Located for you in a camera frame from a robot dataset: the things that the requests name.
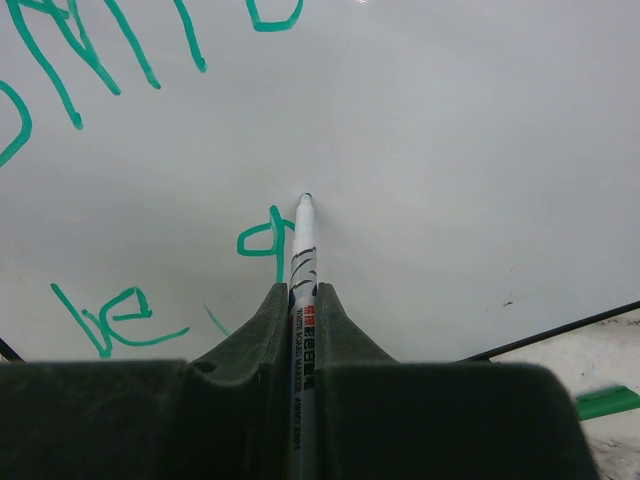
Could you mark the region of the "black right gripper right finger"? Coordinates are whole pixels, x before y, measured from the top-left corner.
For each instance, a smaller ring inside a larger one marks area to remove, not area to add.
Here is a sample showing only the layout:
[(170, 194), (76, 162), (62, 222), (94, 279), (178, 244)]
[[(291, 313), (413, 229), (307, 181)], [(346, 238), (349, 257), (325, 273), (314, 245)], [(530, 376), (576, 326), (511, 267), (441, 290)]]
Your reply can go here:
[(401, 363), (317, 297), (322, 479), (594, 479), (568, 393), (547, 369), (487, 361)]

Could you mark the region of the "black framed whiteboard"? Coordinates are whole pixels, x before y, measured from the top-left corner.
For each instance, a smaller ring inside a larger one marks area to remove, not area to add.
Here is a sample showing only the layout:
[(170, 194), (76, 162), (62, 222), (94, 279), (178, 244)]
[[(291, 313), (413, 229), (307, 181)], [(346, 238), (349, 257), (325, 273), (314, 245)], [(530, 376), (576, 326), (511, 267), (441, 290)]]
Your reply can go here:
[(402, 360), (639, 298), (635, 1), (5, 1), (1, 336), (196, 357), (318, 276)]

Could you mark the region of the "green marker cap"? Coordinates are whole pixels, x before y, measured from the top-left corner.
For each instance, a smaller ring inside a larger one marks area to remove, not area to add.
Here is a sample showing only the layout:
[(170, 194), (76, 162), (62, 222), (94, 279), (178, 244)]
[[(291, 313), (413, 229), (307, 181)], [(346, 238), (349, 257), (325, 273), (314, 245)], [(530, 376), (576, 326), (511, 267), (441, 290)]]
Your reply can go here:
[(639, 395), (626, 386), (609, 387), (576, 398), (581, 421), (631, 411), (639, 405)]

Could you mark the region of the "green white marker pen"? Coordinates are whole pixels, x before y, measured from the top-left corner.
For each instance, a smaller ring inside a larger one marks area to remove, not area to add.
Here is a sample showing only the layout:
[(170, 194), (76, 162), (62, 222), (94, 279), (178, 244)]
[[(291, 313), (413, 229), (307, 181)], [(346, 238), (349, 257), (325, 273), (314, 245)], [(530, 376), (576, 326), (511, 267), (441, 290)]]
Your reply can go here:
[(288, 473), (291, 479), (317, 477), (316, 252), (312, 196), (305, 193), (296, 208), (289, 280), (291, 402)]

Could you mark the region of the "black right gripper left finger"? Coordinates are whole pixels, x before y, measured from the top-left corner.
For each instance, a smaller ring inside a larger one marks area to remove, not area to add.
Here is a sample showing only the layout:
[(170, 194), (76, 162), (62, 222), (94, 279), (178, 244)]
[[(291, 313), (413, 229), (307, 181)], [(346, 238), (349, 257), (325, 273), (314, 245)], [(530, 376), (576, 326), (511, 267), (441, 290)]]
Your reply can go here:
[(1, 369), (5, 479), (279, 479), (287, 290), (195, 361), (12, 362)]

